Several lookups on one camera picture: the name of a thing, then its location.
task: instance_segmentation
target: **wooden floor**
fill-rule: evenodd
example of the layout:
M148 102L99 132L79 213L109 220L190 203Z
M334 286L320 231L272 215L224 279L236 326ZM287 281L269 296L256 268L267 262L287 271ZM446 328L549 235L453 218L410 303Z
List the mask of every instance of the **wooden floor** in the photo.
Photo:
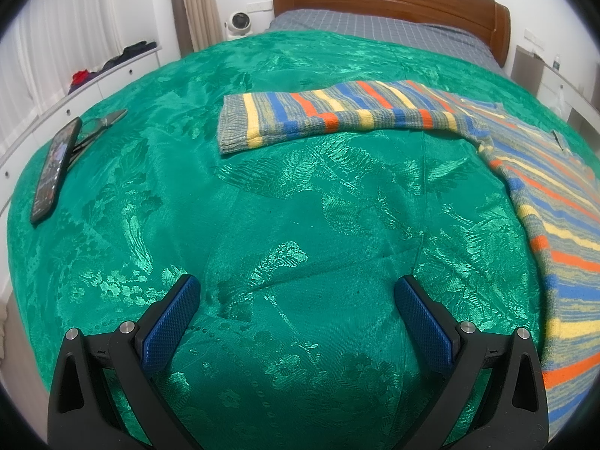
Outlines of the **wooden floor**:
M4 360L0 365L2 383L17 409L46 442L48 391L41 381L14 294L8 300L4 330Z

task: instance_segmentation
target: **green bedspread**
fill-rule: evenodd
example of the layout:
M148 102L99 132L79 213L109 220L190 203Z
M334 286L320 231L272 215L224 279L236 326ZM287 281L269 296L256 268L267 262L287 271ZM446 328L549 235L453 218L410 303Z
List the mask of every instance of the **green bedspread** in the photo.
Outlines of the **green bedspread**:
M69 172L36 229L29 212L47 146L19 179L9 261L44 383L68 328L135 320L182 272L200 279L202 301L156 382L207 450L394 445L440 383L394 306L406 273L455 318L500 333L527 326L540 343L544 300L523 227L504 183L463 139L380 130L218 153L226 94L406 79L502 102L562 132L600 173L568 125L465 61L321 31L213 46L85 114L129 110Z

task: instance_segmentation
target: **smartphone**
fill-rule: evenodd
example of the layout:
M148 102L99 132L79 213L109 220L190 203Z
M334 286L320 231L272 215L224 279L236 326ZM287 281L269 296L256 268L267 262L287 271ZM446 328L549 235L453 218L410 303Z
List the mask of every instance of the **smartphone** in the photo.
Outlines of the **smartphone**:
M50 143L31 207L29 221L33 226L48 218L56 207L81 125L81 118L74 118L59 130Z

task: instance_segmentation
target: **wall socket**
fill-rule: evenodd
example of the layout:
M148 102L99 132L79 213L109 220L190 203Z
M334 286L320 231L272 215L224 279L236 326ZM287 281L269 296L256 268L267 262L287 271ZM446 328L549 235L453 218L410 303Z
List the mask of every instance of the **wall socket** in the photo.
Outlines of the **wall socket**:
M246 11L251 14L254 12L268 12L273 9L272 1L260 1L259 3L248 3Z
M524 35L526 40L529 42L533 42L536 46L538 46L542 51L544 50L544 41L535 36L535 34L529 30L525 29Z

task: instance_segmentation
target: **silver bolt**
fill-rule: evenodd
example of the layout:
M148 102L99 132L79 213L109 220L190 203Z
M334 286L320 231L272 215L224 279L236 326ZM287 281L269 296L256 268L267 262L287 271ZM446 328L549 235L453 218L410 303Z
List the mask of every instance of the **silver bolt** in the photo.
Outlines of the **silver bolt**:
M133 321L123 321L121 326L119 326L119 332L121 333L131 333L133 329L136 327L136 324Z
M77 338L77 335L79 335L79 330L77 328L71 328L70 330L67 330L67 333L65 333L65 338L67 340L72 340Z
M460 329L465 333L473 333L473 332L475 332L475 328L476 328L476 326L473 323L471 323L470 321L463 321L460 324Z
M529 338L529 330L527 328L517 328L517 335L526 340Z

